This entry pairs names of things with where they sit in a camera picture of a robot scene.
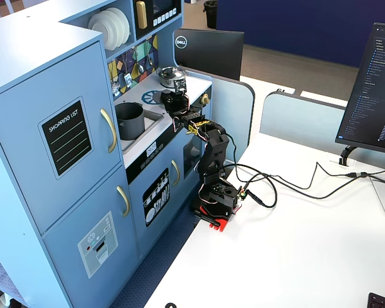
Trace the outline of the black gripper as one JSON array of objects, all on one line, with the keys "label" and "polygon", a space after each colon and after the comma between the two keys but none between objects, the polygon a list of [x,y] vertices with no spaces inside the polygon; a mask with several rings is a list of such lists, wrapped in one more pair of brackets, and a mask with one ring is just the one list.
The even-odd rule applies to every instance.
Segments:
[{"label": "black gripper", "polygon": [[183,114],[189,110],[189,98],[186,94],[170,92],[171,102],[164,102],[167,113]]}]

